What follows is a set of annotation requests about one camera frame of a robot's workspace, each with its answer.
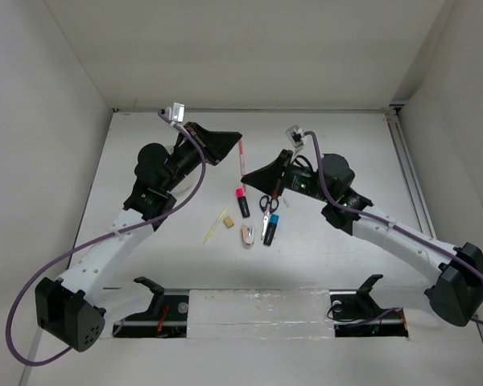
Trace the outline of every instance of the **white table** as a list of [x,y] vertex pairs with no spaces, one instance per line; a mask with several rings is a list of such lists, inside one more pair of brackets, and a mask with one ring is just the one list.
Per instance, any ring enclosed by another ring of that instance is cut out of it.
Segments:
[[[241,132],[247,171],[290,147],[284,130],[291,125],[314,130],[323,152],[348,159],[359,193],[419,228],[382,113],[187,113],[186,119],[206,129]],[[130,194],[139,150],[149,142],[170,145],[175,136],[155,113],[114,114],[78,244],[112,224]],[[311,145],[303,154],[314,160]],[[219,166],[208,167],[196,198],[140,245],[108,283],[121,286],[143,275],[166,288],[210,290],[191,293],[187,339],[102,339],[85,353],[71,352],[33,369],[29,384],[483,385],[476,326],[440,321],[423,296],[426,280],[381,249],[331,228],[320,214],[322,203],[285,192],[290,207],[281,202],[272,246],[257,240],[244,249],[244,221],[234,195],[239,177],[235,148]],[[260,196],[247,191],[250,223],[258,230]],[[235,227],[221,225],[203,245],[224,207]],[[334,339],[322,289],[357,288],[373,273],[385,276],[374,298],[383,307],[405,307],[411,338]],[[245,291],[217,291],[222,289]],[[43,334],[38,358],[59,348]]]

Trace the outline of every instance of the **yellow eraser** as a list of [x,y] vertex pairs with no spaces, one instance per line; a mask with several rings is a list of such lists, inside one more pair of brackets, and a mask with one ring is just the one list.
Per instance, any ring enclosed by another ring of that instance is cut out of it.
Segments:
[[234,226],[234,221],[229,216],[224,217],[224,224],[227,228],[232,228]]

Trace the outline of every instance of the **wall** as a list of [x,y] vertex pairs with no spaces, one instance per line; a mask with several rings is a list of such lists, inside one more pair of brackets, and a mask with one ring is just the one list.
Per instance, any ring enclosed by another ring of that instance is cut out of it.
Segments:
[[[5,344],[10,304],[72,245],[109,119],[45,4],[0,0],[0,386],[23,371]],[[14,340],[26,355],[35,319],[24,303]]]
[[388,106],[445,0],[47,0],[111,107]]
[[400,118],[439,238],[483,250],[483,0],[456,1]]

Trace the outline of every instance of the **blue capped marker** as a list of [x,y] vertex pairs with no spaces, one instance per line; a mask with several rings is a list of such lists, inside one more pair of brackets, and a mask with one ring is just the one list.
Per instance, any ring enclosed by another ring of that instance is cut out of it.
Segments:
[[266,229],[265,233],[265,240],[263,240],[264,245],[270,245],[272,244],[272,240],[274,239],[274,234],[275,234],[275,229],[277,228],[277,223],[279,222],[279,216],[278,215],[272,215],[270,217],[270,221],[268,222],[268,228]]

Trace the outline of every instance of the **robotic arm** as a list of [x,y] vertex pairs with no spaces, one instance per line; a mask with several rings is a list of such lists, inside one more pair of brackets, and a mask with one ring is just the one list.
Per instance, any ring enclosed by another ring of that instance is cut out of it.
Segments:
[[[303,146],[304,133],[300,128],[292,127],[287,135],[295,148]],[[322,189],[318,170],[296,165],[295,154],[292,150],[282,150],[270,165],[247,174],[241,181],[273,197],[289,189],[324,201],[327,205],[322,216],[334,228],[385,249],[421,272],[432,283],[424,293],[431,308],[443,320],[455,326],[465,326],[469,322],[483,302],[483,282],[447,253],[483,274],[483,254],[478,247],[466,243],[457,248],[397,222],[350,187],[355,174],[345,158],[324,154],[321,159],[324,182],[333,202],[337,203],[333,204]],[[386,218],[389,225],[377,221],[378,217]],[[428,248],[426,244],[435,245],[435,248]]]
[[[182,121],[184,107],[174,105],[170,120]],[[205,161],[217,165],[242,135],[208,131],[195,122],[184,128],[200,147]],[[157,314],[163,304],[164,288],[145,277],[127,287],[103,289],[127,256],[157,231],[164,218],[151,226],[136,226],[172,210],[176,199],[171,191],[201,164],[201,154],[182,133],[169,154],[159,143],[144,146],[134,169],[136,182],[130,197],[114,221],[114,237],[95,244],[72,268],[54,281],[45,277],[35,288],[38,325],[76,351],[90,348],[102,331],[129,315]]]

